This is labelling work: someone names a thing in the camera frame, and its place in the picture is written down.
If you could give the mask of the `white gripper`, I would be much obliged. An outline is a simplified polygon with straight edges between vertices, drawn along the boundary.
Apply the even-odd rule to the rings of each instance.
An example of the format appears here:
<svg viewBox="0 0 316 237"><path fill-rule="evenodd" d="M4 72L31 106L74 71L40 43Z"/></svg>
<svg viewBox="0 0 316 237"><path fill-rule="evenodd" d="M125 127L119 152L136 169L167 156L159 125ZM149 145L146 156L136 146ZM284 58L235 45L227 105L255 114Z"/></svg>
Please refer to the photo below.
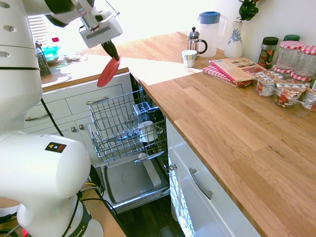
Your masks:
<svg viewBox="0 0 316 237"><path fill-rule="evenodd" d="M112 58L115 58L116 61L119 61L120 57L111 40L121 34L122 28L115 18L102 22L95 31L85 29L80 32L80 35L88 48L101 44L107 54Z"/></svg>

